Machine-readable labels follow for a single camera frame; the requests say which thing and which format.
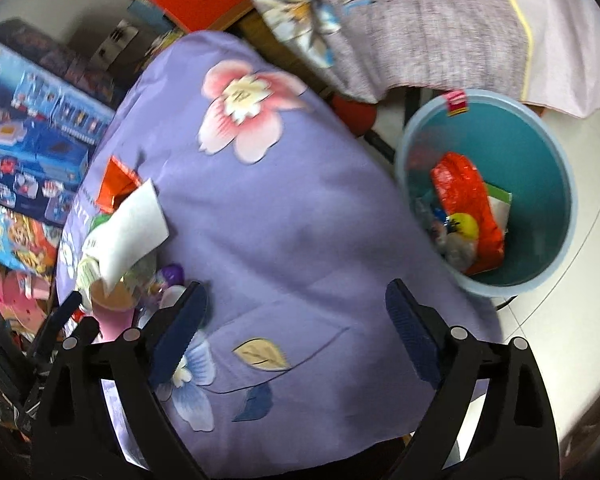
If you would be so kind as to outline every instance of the white paper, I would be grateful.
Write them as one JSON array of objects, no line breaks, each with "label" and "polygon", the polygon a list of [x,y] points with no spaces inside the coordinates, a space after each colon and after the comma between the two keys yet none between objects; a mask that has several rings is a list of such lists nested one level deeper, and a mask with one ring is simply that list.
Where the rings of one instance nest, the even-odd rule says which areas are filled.
[{"label": "white paper", "polygon": [[149,179],[136,189],[85,240],[83,252],[100,264],[105,294],[140,258],[169,237],[169,230],[158,203],[154,184]]}]

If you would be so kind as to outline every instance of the toy box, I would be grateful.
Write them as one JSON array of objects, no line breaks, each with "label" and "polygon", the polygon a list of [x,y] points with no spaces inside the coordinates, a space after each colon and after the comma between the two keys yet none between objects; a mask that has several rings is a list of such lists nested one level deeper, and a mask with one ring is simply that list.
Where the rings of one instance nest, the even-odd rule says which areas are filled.
[{"label": "toy box", "polygon": [[50,280],[62,229],[36,222],[0,205],[0,262]]},{"label": "toy box", "polygon": [[0,23],[0,107],[96,146],[124,97],[111,76],[22,20]]},{"label": "toy box", "polygon": [[89,157],[83,142],[0,108],[0,205],[62,227]]}]

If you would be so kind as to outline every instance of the silver screw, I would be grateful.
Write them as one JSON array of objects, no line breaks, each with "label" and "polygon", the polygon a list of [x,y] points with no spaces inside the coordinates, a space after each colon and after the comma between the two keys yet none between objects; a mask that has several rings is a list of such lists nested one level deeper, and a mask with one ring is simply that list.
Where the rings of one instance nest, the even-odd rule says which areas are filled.
[{"label": "silver screw", "polygon": [[515,346],[518,350],[526,350],[529,348],[529,343],[526,342],[526,339],[517,337],[513,340],[513,346]]},{"label": "silver screw", "polygon": [[62,341],[62,348],[65,350],[71,350],[71,348],[75,348],[78,344],[78,340],[75,337],[68,337],[64,341]]},{"label": "silver screw", "polygon": [[462,339],[466,339],[469,334],[461,326],[455,326],[451,329],[451,335],[454,339],[459,339],[462,341]]},{"label": "silver screw", "polygon": [[135,341],[140,337],[140,331],[137,328],[130,328],[125,330],[125,333],[122,335],[125,341]]}]

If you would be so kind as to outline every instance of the light blue bucket rim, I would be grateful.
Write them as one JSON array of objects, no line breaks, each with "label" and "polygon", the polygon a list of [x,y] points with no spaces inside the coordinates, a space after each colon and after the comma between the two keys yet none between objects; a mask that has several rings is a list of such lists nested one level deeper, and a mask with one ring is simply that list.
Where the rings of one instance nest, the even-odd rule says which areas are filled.
[{"label": "light blue bucket rim", "polygon": [[[554,260],[531,280],[528,280],[525,283],[519,283],[517,285],[486,285],[484,283],[471,279],[469,276],[465,276],[461,272],[458,272],[453,267],[451,267],[443,258],[441,258],[446,268],[449,270],[449,272],[451,272],[456,282],[458,282],[458,285],[460,285],[460,287],[462,287],[467,292],[485,298],[507,298],[510,296],[518,296],[520,294],[524,294],[525,292],[529,292],[531,290],[534,290],[535,288],[538,288],[538,286],[542,285],[549,278],[549,276],[551,276],[556,270],[558,270],[558,267],[564,260],[564,257],[566,256],[567,251],[571,246],[571,242],[573,241],[573,234],[576,228],[576,220],[578,216],[578,195],[576,192],[573,171],[571,170],[571,165],[569,164],[569,159],[567,158],[566,153],[564,152],[562,146],[557,141],[557,139],[555,139],[554,134],[552,134],[549,128],[546,126],[546,124],[544,124],[540,120],[540,118],[525,105],[520,104],[519,102],[505,95],[498,94],[496,92],[491,92],[488,90],[469,89],[465,90],[465,93],[469,105],[471,105],[472,102],[497,105],[505,110],[508,110],[509,112],[516,114],[522,120],[525,120],[527,123],[533,126],[538,135],[540,135],[542,140],[544,140],[544,143],[547,146],[547,148],[553,153],[554,159],[560,165],[562,176],[569,187],[568,198],[571,202],[570,218],[569,225],[567,227],[567,232],[564,235],[564,240],[562,242],[562,247],[560,248],[558,254],[556,254]],[[444,96],[439,96],[435,99],[432,99],[413,115],[413,117],[409,120],[409,123],[406,125],[404,129],[404,134],[402,135],[400,143],[398,144],[394,171],[396,179],[398,180],[398,184],[402,189],[403,197],[406,199],[407,206],[409,207],[410,211],[411,200],[409,197],[409,190],[406,182],[406,172],[404,170],[404,164],[406,162],[407,157],[407,150],[408,147],[411,145],[411,141],[413,139],[414,134],[416,133],[416,129],[419,128],[422,124],[427,123],[427,121],[429,121],[434,115],[439,113],[440,110],[446,110],[446,99],[444,98]]]}]

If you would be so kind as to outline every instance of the purple ball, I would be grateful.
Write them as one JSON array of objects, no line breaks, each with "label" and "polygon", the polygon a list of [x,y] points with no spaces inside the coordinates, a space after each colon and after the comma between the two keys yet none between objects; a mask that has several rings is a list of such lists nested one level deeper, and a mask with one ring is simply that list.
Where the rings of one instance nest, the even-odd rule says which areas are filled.
[{"label": "purple ball", "polygon": [[184,285],[184,271],[182,270],[182,266],[171,264],[161,268],[158,272],[167,283],[167,288],[173,285]]}]

